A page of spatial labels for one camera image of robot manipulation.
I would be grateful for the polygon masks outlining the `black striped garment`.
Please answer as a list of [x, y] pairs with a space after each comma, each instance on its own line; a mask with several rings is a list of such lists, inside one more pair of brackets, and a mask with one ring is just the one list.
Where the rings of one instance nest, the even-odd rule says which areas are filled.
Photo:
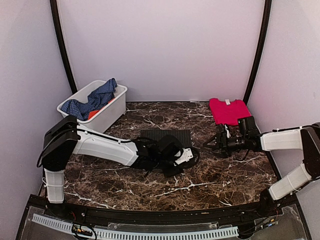
[[189, 129], [176, 130], [176, 129], [143, 129], [140, 131], [140, 137], [150, 138], [153, 140], [160, 140], [166, 135], [176, 137], [184, 148], [192, 146], [191, 131]]

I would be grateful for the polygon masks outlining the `red t-shirt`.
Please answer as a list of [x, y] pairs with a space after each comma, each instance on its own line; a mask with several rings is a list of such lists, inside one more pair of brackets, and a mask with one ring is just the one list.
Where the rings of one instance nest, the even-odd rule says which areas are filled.
[[217, 125], [237, 126], [238, 119], [251, 116], [246, 104], [239, 99], [230, 101], [229, 99], [211, 98], [209, 108]]

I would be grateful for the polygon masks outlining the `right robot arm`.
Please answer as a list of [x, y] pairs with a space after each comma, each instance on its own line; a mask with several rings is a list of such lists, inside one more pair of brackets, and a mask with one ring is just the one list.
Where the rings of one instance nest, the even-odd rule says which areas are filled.
[[203, 143], [205, 148], [228, 158], [233, 152], [248, 150], [270, 153], [280, 171], [280, 180], [266, 190], [266, 198], [255, 205], [255, 213], [266, 217], [275, 208], [274, 201], [299, 192], [320, 178], [320, 124], [318, 122], [261, 133], [254, 119], [238, 120], [239, 136], [231, 136], [228, 125]]

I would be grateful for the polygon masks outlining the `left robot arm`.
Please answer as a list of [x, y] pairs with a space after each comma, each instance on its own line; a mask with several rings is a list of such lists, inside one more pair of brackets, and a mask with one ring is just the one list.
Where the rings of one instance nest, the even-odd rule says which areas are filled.
[[67, 218], [71, 213], [70, 206], [64, 202], [64, 171], [72, 155], [96, 157], [148, 172], [160, 169], [167, 177], [179, 174], [194, 156], [190, 148], [184, 148], [172, 135], [160, 140], [121, 139], [89, 129], [69, 115], [44, 135], [36, 164], [44, 170], [50, 208], [60, 218]]

